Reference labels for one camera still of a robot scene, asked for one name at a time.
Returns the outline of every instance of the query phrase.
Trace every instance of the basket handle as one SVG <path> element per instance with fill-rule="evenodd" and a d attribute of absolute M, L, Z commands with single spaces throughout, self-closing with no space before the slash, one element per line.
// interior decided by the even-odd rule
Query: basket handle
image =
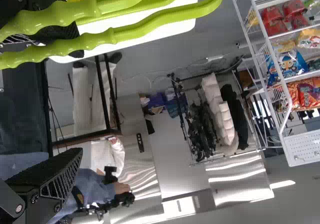
<path fill-rule="evenodd" d="M 78 2 L 56 1 L 40 11 L 21 10 L 2 29 L 0 43 L 14 34 L 33 35 L 48 26 L 68 26 L 84 17 L 100 17 L 102 14 L 126 9 L 142 0 L 81 0 Z"/>
<path fill-rule="evenodd" d="M 117 44 L 118 42 L 143 37 L 162 25 L 208 15 L 218 8 L 221 2 L 222 0 L 204 0 L 198 3 L 163 9 L 138 23 L 109 28 L 102 33 L 84 33 L 75 39 L 59 39 L 47 46 L 30 46 L 21 52 L 5 52 L 0 56 L 0 70 L 15 68 L 25 62 L 41 62 L 50 56 L 67 56 L 76 50 L 92 50 L 101 44 Z"/>

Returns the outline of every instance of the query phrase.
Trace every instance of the white wall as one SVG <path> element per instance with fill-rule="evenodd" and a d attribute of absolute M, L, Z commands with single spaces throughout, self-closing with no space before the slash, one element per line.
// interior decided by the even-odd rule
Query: white wall
<path fill-rule="evenodd" d="M 162 198 L 209 188 L 203 166 L 189 167 L 190 149 L 180 127 L 180 119 L 167 112 L 154 115 L 155 133 L 149 135 Z"/>
<path fill-rule="evenodd" d="M 271 183 L 293 180 L 295 185 L 275 189 L 275 198 L 196 214 L 165 224 L 319 224 L 320 163 L 289 168 L 284 156 L 267 160 Z"/>

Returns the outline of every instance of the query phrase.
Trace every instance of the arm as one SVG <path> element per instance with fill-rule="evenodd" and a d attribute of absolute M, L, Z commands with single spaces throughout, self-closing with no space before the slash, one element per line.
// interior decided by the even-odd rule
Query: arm
<path fill-rule="evenodd" d="M 119 138 L 115 137 L 110 140 L 112 147 L 112 155 L 116 166 L 115 176 L 119 177 L 125 165 L 125 148 Z"/>
<path fill-rule="evenodd" d="M 84 196 L 84 206 L 92 203 L 105 203 L 114 199 L 116 195 L 115 185 L 104 185 L 103 179 L 103 176 L 98 175 L 91 169 L 79 169 L 76 175 L 75 185 Z M 64 208 L 57 213 L 48 224 L 55 224 L 61 218 L 72 214 L 77 209 L 77 203 L 72 194 L 70 194 Z"/>

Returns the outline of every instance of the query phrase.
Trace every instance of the pegboard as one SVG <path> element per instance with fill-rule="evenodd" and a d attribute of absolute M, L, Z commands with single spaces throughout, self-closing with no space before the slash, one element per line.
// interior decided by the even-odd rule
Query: pegboard
<path fill-rule="evenodd" d="M 320 130 L 284 137 L 290 167 L 320 161 Z"/>

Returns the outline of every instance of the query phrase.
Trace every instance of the blue snack bag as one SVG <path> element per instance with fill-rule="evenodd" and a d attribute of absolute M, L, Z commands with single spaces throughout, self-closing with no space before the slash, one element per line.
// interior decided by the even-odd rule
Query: blue snack bag
<path fill-rule="evenodd" d="M 295 49 L 290 52 L 279 53 L 277 59 L 284 78 L 296 76 L 309 71 L 304 58 L 300 52 Z M 268 87 L 271 87 L 275 85 L 276 82 L 279 82 L 280 79 L 271 56 L 266 59 L 266 63 L 268 73 L 270 75 L 268 79 Z"/>

